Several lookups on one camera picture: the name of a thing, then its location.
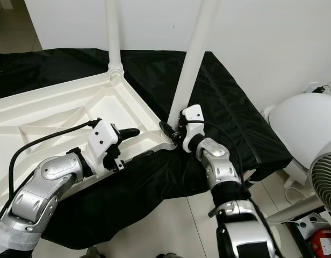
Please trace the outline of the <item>white plastic children table top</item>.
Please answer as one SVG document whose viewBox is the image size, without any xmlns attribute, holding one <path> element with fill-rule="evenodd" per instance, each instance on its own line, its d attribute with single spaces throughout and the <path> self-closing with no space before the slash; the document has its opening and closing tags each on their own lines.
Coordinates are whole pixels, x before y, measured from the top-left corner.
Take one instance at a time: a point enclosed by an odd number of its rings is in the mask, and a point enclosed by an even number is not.
<svg viewBox="0 0 331 258">
<path fill-rule="evenodd" d="M 20 147 L 97 118 L 119 130 L 138 128 L 138 136 L 119 145 L 124 162 L 175 147 L 159 118 L 123 77 L 103 73 L 1 98 L 0 211 L 9 197 L 9 162 Z"/>
</svg>

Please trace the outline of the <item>white plastic table leg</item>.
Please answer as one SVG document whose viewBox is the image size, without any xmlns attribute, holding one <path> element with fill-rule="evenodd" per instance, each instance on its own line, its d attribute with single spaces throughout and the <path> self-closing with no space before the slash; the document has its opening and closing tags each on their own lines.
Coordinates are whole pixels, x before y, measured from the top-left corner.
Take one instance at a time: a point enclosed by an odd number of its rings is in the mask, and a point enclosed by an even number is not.
<svg viewBox="0 0 331 258">
<path fill-rule="evenodd" d="M 109 64 L 107 73 L 111 79 L 124 75 L 124 68 L 120 53 L 120 24 L 119 9 L 116 0 L 105 0 L 106 26 L 107 26 L 107 50 L 109 52 Z"/>
<path fill-rule="evenodd" d="M 193 27 L 189 49 L 186 52 L 181 74 L 176 85 L 172 106 L 168 115 L 168 125 L 178 127 L 181 110 L 188 106 L 195 86 L 198 71 L 206 52 L 209 29 L 214 24 L 219 10 L 220 0 L 202 0 L 198 10 L 197 22 Z"/>
</svg>

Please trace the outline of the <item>black cloth table cover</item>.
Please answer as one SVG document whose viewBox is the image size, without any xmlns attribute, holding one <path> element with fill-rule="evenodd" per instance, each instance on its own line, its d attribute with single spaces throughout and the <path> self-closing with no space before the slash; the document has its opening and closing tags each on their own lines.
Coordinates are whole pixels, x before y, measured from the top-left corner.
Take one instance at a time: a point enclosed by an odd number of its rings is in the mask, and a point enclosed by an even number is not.
<svg viewBox="0 0 331 258">
<path fill-rule="evenodd" d="M 172 106 L 185 52 L 122 50 L 126 81 L 162 120 Z M 101 74 L 109 54 L 96 48 L 57 48 L 0 54 L 0 98 Z M 261 181 L 292 160 L 276 133 L 224 64 L 206 52 L 189 101 L 199 104 L 205 135 L 225 145 L 237 170 Z M 60 202 L 43 239 L 73 250 L 111 240 L 166 199 L 208 191 L 202 165 L 180 148 L 129 162 L 114 179 L 100 180 Z"/>
</svg>

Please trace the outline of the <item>dark left robot foot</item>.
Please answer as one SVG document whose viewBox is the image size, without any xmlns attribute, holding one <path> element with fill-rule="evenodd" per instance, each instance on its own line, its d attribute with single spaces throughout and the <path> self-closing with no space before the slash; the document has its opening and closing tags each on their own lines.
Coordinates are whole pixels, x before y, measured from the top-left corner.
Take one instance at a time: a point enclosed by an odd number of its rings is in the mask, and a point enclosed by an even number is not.
<svg viewBox="0 0 331 258">
<path fill-rule="evenodd" d="M 87 248 L 86 253 L 79 258 L 104 258 L 96 247 Z"/>
</svg>

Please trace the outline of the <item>white rounded appliance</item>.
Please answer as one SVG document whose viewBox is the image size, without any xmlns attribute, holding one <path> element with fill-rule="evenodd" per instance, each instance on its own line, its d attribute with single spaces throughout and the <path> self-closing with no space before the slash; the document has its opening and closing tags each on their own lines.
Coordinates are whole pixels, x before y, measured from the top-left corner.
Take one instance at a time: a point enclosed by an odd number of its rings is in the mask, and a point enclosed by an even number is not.
<svg viewBox="0 0 331 258">
<path fill-rule="evenodd" d="M 331 153 L 331 96 L 305 93 L 267 108 L 267 122 L 294 160 L 310 169 Z"/>
</svg>

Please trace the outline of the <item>grey round fan grille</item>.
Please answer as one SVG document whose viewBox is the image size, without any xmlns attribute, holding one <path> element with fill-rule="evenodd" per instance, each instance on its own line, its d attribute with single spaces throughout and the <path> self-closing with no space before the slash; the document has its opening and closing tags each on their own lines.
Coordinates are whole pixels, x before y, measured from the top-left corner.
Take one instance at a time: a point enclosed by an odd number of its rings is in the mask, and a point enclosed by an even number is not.
<svg viewBox="0 0 331 258">
<path fill-rule="evenodd" d="M 316 196 L 331 212 L 331 153 L 325 153 L 313 162 L 310 180 Z"/>
</svg>

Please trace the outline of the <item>white power strip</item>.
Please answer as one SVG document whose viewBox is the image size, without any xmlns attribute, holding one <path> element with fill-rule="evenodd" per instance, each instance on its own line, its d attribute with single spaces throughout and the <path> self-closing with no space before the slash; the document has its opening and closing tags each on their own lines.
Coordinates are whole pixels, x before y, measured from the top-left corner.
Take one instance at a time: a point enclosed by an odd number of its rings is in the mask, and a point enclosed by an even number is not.
<svg viewBox="0 0 331 258">
<path fill-rule="evenodd" d="M 310 213 L 305 217 L 294 221 L 294 225 L 301 233 L 312 234 L 315 230 L 321 229 L 325 226 L 325 221 L 318 213 Z"/>
</svg>

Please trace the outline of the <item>red round device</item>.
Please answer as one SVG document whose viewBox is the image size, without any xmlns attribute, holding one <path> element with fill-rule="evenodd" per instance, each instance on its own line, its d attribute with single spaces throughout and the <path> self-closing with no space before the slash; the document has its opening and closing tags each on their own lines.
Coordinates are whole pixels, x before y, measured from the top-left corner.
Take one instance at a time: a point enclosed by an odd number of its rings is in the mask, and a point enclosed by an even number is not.
<svg viewBox="0 0 331 258">
<path fill-rule="evenodd" d="M 310 244 L 315 258 L 331 258 L 331 229 L 315 231 L 310 238 Z"/>
</svg>

